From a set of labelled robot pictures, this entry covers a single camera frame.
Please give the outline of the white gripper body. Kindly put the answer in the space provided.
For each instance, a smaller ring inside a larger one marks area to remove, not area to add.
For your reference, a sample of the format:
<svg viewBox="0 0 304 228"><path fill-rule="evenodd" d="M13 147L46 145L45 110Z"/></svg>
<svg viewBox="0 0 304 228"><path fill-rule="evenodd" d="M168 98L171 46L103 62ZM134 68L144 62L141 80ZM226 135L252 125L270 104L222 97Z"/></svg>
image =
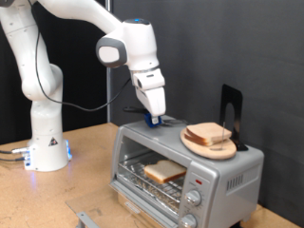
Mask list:
<svg viewBox="0 0 304 228"><path fill-rule="evenodd" d="M152 116L161 116L165 113L165 93L162 86L145 91L137 88L136 95Z"/></svg>

